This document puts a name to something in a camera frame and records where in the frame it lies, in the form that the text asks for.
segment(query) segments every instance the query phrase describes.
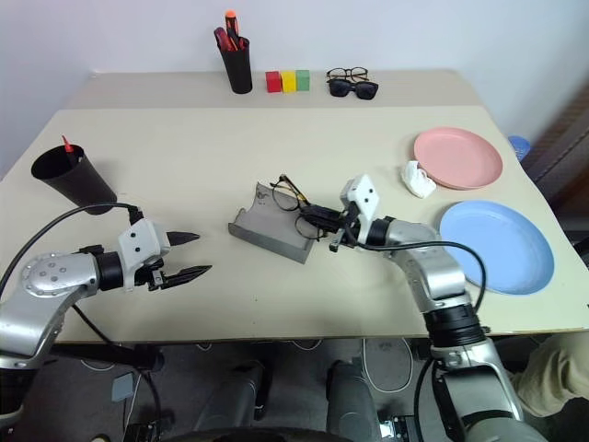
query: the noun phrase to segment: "plate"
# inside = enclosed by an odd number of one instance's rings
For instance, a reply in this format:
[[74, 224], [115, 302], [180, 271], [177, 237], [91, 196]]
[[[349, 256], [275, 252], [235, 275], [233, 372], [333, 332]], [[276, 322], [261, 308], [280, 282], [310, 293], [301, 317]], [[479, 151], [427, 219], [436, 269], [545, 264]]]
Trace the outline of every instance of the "plate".
[[436, 127], [421, 133], [413, 154], [428, 176], [445, 187], [478, 189], [502, 173], [499, 152], [484, 138], [456, 127]]
[[[480, 255], [487, 287], [508, 295], [542, 290], [554, 274], [550, 245], [532, 222], [515, 210], [490, 201], [468, 201], [448, 209], [440, 223], [444, 240], [460, 242]], [[466, 251], [447, 248], [467, 279], [480, 285], [480, 268]]]

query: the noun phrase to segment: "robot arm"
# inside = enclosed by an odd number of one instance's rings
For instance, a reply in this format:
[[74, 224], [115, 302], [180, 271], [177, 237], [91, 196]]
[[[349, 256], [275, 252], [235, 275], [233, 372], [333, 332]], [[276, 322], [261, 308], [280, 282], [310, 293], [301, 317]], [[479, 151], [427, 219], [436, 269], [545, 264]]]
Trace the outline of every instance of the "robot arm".
[[[317, 227], [336, 233], [329, 245], [332, 251], [340, 244], [355, 247], [360, 243], [378, 250], [441, 240], [423, 224], [375, 219], [378, 195], [367, 175], [350, 180], [341, 201], [344, 210], [337, 231], [313, 220]], [[329, 215], [330, 226], [335, 217]], [[544, 441], [523, 422], [519, 400], [493, 341], [480, 326], [464, 273], [454, 258], [439, 246], [382, 251], [407, 275], [430, 334], [436, 374], [433, 391], [448, 437], [460, 442]]]
[[99, 290], [148, 284], [149, 290], [188, 283], [211, 266], [174, 275], [160, 269], [170, 248], [198, 235], [166, 232], [142, 218], [119, 236], [117, 251], [90, 246], [77, 253], [46, 253], [27, 262], [17, 288], [0, 308], [0, 429], [22, 413], [22, 402], [62, 329], [66, 310]]

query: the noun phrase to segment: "khaki pants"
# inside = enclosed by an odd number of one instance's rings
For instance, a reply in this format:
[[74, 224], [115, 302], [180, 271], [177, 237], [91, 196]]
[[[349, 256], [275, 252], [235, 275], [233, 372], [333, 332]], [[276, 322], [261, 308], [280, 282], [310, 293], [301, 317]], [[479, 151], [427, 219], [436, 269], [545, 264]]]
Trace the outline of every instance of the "khaki pants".
[[589, 400], [589, 331], [547, 339], [512, 384], [524, 409], [538, 417], [559, 412], [572, 398]]

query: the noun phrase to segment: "black cup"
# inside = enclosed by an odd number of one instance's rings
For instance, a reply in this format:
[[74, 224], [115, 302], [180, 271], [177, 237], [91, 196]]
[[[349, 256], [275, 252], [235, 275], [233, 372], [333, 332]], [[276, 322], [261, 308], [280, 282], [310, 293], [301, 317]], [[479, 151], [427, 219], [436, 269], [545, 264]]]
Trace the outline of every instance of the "black cup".
[[225, 63], [225, 70], [229, 77], [231, 90], [236, 94], [247, 94], [250, 92], [251, 85], [251, 69], [249, 67], [249, 40], [243, 39], [245, 42], [245, 49], [239, 51], [222, 51], [223, 63]]
[[[67, 154], [63, 145], [58, 145], [38, 157], [30, 173], [38, 180], [52, 186], [78, 206], [116, 203], [117, 195], [98, 175], [98, 172], [79, 145], [72, 145], [74, 152]], [[108, 212], [111, 207], [87, 209], [91, 215]]]

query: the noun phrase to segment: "beige tabletop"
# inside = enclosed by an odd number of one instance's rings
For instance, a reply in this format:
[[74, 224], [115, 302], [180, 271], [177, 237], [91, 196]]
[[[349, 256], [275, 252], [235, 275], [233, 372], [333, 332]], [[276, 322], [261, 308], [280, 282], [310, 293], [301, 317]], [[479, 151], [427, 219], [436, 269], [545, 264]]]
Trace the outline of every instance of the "beige tabletop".
[[[227, 223], [239, 208], [251, 205], [256, 182], [267, 184], [282, 172], [313, 203], [333, 208], [341, 207], [345, 182], [368, 173], [381, 196], [378, 216], [434, 226], [460, 201], [506, 204], [544, 233], [556, 269], [549, 285], [532, 296], [489, 291], [479, 313], [482, 323], [494, 333], [589, 325], [587, 269], [459, 76], [375, 73], [380, 89], [374, 102], [330, 97], [321, 75], [312, 76], [311, 92], [292, 95], [267, 94], [262, 78], [256, 75], [257, 89], [246, 96], [228, 92], [222, 73], [89, 80], [0, 183], [2, 268], [33, 233], [73, 207], [29, 172], [34, 159], [66, 134], [86, 150], [121, 202], [141, 205], [147, 217], [169, 229], [202, 236], [174, 248], [166, 257], [168, 270], [213, 265], [188, 285], [155, 292], [112, 290], [81, 301], [82, 310], [115, 341], [425, 335], [403, 273], [381, 256], [345, 248], [331, 253], [323, 240], [302, 265], [229, 235]], [[476, 191], [438, 187], [425, 200], [412, 196], [398, 170], [411, 157], [415, 136], [436, 126], [461, 127], [486, 138], [502, 156], [502, 176]], [[97, 243], [112, 249], [125, 228], [122, 210], [78, 215], [27, 256]], [[469, 288], [475, 297], [477, 287]], [[59, 339], [97, 340], [71, 312]]]

